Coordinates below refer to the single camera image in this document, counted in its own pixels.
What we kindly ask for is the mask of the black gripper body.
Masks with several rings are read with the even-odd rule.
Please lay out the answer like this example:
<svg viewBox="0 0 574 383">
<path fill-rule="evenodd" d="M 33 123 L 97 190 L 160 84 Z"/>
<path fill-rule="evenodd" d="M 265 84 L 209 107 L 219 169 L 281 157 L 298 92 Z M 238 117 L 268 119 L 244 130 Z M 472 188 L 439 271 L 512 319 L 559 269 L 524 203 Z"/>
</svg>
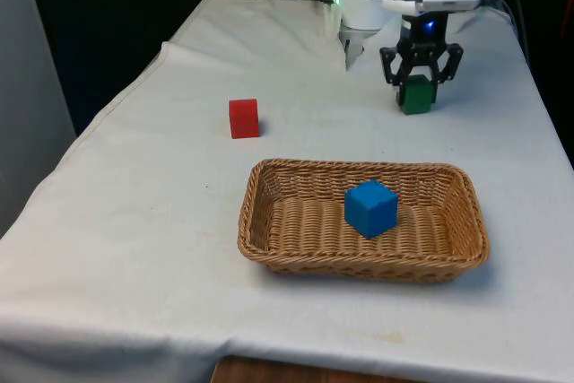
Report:
<svg viewBox="0 0 574 383">
<path fill-rule="evenodd" d="M 448 13 L 424 13 L 418 16 L 402 16 L 399 45 L 446 43 Z"/>
</svg>

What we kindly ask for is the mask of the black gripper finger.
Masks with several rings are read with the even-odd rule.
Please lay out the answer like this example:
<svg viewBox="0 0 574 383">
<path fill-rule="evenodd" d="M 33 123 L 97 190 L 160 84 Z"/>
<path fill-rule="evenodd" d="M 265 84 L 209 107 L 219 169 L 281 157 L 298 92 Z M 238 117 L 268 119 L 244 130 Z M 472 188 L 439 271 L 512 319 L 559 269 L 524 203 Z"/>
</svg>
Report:
<svg viewBox="0 0 574 383">
<path fill-rule="evenodd" d="M 421 76 L 413 74 L 419 53 L 410 48 L 382 48 L 380 51 L 383 73 L 388 84 L 396 89 L 398 106 L 419 106 Z"/>
<path fill-rule="evenodd" d="M 447 56 L 446 63 L 439 67 L 439 59 Z M 463 49 L 457 43 L 440 43 L 428 46 L 423 50 L 424 64 L 430 68 L 430 81 L 433 86 L 432 102 L 438 95 L 438 88 L 445 81 L 453 80 L 463 56 Z"/>
</svg>

